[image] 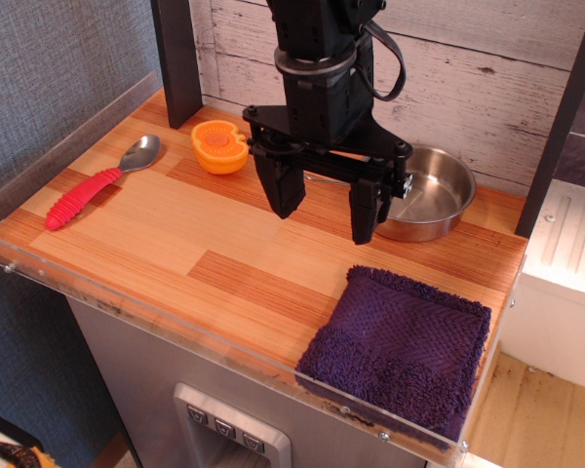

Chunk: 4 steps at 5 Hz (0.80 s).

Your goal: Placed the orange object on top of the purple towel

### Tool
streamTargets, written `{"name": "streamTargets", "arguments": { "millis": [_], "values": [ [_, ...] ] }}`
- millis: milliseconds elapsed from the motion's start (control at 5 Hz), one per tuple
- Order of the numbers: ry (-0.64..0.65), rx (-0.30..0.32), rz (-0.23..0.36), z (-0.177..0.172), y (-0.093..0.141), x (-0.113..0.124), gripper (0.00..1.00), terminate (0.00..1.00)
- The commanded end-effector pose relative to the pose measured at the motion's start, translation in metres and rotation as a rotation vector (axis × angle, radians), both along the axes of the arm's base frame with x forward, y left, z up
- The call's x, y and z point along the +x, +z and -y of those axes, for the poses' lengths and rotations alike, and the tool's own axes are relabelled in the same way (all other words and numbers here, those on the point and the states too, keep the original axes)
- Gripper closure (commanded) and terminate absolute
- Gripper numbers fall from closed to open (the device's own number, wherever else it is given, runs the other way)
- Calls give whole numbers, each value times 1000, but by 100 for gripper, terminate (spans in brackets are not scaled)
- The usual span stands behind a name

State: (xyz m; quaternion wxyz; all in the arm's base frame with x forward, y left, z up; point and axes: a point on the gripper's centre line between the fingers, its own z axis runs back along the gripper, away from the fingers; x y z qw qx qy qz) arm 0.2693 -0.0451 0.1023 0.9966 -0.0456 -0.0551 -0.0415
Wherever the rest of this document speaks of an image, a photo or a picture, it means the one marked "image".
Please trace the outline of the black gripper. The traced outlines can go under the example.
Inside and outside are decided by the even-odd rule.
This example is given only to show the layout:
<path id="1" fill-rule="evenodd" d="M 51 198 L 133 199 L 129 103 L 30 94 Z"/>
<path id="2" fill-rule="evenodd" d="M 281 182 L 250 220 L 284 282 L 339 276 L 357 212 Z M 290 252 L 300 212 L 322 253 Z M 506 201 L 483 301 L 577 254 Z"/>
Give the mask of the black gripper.
<path id="1" fill-rule="evenodd" d="M 374 86 L 375 41 L 400 65 L 386 95 Z M 405 86 L 399 46 L 385 33 L 363 33 L 330 57 L 312 60 L 277 47 L 274 61 L 284 81 L 285 104 L 250 105 L 243 111 L 252 127 L 253 153 L 265 154 L 253 158 L 271 210 L 285 219 L 297 209 L 306 195 L 303 170 L 355 182 L 349 192 L 352 238 L 356 245 L 369 243 L 388 216 L 391 198 L 404 199 L 411 191 L 411 145 L 372 115 L 376 101 L 395 99 Z M 379 182 L 362 179 L 371 177 Z"/>

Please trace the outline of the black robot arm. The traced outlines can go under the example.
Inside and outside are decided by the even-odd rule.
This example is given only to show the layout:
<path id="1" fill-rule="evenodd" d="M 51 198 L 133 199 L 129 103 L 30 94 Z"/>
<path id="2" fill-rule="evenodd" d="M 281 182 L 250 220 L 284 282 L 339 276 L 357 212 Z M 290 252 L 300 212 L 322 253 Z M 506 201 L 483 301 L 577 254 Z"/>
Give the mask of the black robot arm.
<path id="1" fill-rule="evenodd" d="M 305 196 L 305 173 L 349 184 L 353 241 L 371 241 L 393 198 L 404 199 L 412 177 L 412 147 L 373 118 L 376 101 L 395 99 L 406 83 L 401 66 L 392 90 L 373 85 L 373 41 L 397 61 L 397 43 L 375 21 L 383 1 L 271 1 L 277 29 L 276 68 L 283 105 L 248 106 L 243 118 L 257 175 L 272 211 L 281 218 Z"/>

